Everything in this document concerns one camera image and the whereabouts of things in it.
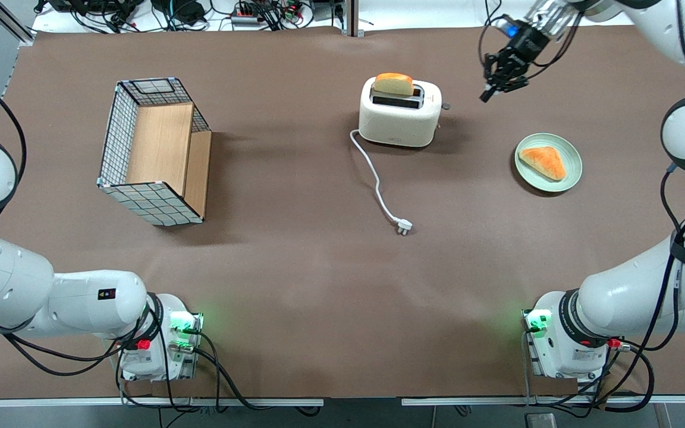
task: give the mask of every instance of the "toaster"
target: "toaster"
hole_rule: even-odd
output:
[[[443,105],[440,89],[427,81],[413,81],[411,96],[388,94],[373,89],[370,78],[361,91],[359,132],[372,143],[410,148],[425,147],[432,141]]]

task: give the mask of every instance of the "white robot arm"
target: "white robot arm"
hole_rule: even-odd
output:
[[[15,165],[0,145],[0,209],[17,189]],[[125,379],[185,379],[196,364],[202,315],[173,295],[147,293],[131,272],[54,274],[46,258],[0,239],[0,333],[44,338],[94,333],[117,339]]]
[[[579,12],[606,21],[621,11],[659,51],[685,65],[685,0],[538,0],[524,19],[494,22],[511,40],[497,54],[486,55],[487,84],[480,99],[527,85],[528,67]],[[674,165],[685,170],[685,99],[666,114],[661,140]],[[527,311],[526,325],[536,331],[530,350],[539,374],[585,383],[600,376],[607,339],[652,329],[685,331],[685,224],[681,234],[588,276],[580,289],[549,292]]]

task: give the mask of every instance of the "wooden board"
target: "wooden board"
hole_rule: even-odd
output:
[[[192,133],[190,156],[187,162],[187,185],[184,200],[202,217],[205,217],[208,194],[208,167],[210,165],[210,140],[213,133],[200,131]]]
[[[126,182],[164,181],[183,195],[193,113],[193,103],[139,108]]]

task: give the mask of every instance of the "bread slice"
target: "bread slice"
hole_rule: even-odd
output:
[[[520,150],[520,158],[524,163],[554,181],[561,181],[567,177],[560,152],[554,147],[543,146],[522,149]]]
[[[400,73],[382,73],[375,78],[373,89],[387,94],[410,97],[414,94],[413,79]]]

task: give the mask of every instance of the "green plate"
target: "green plate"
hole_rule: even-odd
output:
[[[552,146],[560,152],[562,162],[565,165],[567,176],[561,181],[554,181],[530,167],[520,159],[520,151],[531,147]],[[566,139],[549,133],[537,133],[526,136],[514,150],[514,165],[517,167],[522,178],[529,182],[530,186],[546,192],[563,192],[577,184],[583,173],[583,161],[578,151]]]

